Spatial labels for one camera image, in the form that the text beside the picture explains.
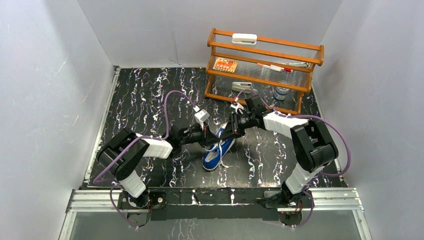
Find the red white marker pen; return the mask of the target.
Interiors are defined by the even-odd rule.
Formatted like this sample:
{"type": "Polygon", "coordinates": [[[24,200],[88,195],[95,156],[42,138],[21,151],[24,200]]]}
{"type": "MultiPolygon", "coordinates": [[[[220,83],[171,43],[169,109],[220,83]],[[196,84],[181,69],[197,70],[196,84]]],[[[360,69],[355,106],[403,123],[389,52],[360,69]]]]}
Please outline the red white marker pen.
{"type": "Polygon", "coordinates": [[[273,71],[276,71],[276,72],[288,72],[288,73],[293,72],[293,70],[291,68],[280,67],[280,66],[276,66],[276,65],[266,65],[266,64],[262,64],[262,63],[257,63],[257,65],[262,67],[262,68],[273,70],[273,71]]]}

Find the small bottle on shelf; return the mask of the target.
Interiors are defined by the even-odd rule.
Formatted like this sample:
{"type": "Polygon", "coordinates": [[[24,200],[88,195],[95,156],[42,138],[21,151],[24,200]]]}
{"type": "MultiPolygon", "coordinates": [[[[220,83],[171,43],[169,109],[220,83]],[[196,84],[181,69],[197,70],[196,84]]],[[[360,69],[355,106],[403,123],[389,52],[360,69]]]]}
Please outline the small bottle on shelf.
{"type": "Polygon", "coordinates": [[[290,92],[290,89],[289,89],[289,88],[285,88],[285,87],[276,87],[276,88],[274,89],[273,97],[274,97],[276,100],[283,101],[283,100],[285,100],[285,99],[286,99],[286,97],[287,97],[287,95],[288,95],[288,93],[289,93],[289,92],[290,92]]]}

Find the wooden shelf rack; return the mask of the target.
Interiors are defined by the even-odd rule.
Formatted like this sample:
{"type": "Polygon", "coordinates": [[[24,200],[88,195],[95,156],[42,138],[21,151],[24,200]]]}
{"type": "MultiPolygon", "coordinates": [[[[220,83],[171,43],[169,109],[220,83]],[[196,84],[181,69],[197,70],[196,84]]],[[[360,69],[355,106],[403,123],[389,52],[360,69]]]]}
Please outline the wooden shelf rack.
{"type": "Polygon", "coordinates": [[[313,72],[325,60],[323,45],[242,34],[213,28],[204,95],[231,102],[241,90],[254,89],[279,111],[298,115],[312,90],[313,72]]]}

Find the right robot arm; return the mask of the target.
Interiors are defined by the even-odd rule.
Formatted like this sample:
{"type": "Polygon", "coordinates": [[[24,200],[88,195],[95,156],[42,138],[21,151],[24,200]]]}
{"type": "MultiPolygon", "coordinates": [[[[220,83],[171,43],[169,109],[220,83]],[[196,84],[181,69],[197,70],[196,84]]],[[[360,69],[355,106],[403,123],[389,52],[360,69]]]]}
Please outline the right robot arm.
{"type": "Polygon", "coordinates": [[[240,138],[246,129],[253,127],[290,138],[297,163],[291,175],[282,183],[278,196],[286,206],[295,207],[301,201],[307,184],[338,157],[338,148],[322,120],[296,118],[272,111],[267,109],[259,95],[245,101],[247,110],[231,113],[219,138],[240,138]]]}

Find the white box top shelf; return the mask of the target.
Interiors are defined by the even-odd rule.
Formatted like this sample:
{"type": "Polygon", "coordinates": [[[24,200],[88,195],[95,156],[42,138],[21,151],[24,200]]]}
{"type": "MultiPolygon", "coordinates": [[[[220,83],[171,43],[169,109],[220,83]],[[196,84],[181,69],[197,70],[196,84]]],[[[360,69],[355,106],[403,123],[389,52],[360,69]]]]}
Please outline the white box top shelf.
{"type": "Polygon", "coordinates": [[[234,33],[231,42],[235,45],[252,45],[257,43],[258,36],[250,33],[234,33]]]}

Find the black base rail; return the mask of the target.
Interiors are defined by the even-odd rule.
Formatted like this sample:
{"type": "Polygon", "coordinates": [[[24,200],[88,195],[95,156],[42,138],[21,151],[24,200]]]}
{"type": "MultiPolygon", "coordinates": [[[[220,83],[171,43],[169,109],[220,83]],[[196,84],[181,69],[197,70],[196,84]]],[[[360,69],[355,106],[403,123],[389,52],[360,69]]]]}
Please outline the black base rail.
{"type": "Polygon", "coordinates": [[[72,193],[63,230],[71,231],[78,213],[111,213],[131,227],[177,219],[263,219],[298,226],[317,211],[351,211],[358,219],[364,208],[357,190],[350,187],[312,187],[288,203],[277,187],[157,187],[142,207],[120,189],[88,189],[72,193]]]}

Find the grey stapler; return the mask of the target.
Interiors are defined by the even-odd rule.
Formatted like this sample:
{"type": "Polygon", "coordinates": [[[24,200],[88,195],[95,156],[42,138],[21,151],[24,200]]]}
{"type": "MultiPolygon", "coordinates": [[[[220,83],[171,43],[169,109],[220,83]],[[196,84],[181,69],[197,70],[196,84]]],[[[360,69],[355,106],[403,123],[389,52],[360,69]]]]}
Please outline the grey stapler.
{"type": "Polygon", "coordinates": [[[251,82],[232,82],[231,84],[231,90],[235,92],[252,92],[252,86],[253,84],[251,82]]]}

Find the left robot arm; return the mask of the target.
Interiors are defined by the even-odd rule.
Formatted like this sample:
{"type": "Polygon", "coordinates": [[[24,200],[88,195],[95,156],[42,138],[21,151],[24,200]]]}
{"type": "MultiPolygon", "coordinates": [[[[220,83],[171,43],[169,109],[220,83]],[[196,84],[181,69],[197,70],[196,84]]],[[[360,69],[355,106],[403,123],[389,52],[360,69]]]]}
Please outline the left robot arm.
{"type": "Polygon", "coordinates": [[[136,172],[142,158],[168,159],[179,153],[183,145],[198,143],[209,147],[219,141],[219,135],[213,133],[206,123],[188,127],[172,125],[162,137],[137,135],[123,129],[97,153],[96,160],[104,170],[93,182],[102,183],[105,173],[111,173],[112,180],[130,195],[130,202],[137,208],[144,208],[150,200],[148,187],[136,172]]]}

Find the orange snack packet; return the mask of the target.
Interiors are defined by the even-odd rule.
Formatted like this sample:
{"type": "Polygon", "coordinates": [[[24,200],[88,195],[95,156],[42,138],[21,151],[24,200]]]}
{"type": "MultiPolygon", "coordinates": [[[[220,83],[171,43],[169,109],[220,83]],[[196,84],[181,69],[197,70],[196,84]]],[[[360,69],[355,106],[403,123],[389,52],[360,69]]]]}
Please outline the orange snack packet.
{"type": "Polygon", "coordinates": [[[235,73],[238,66],[238,61],[234,59],[224,58],[224,57],[216,57],[215,62],[212,66],[213,70],[227,72],[227,73],[235,73]]]}

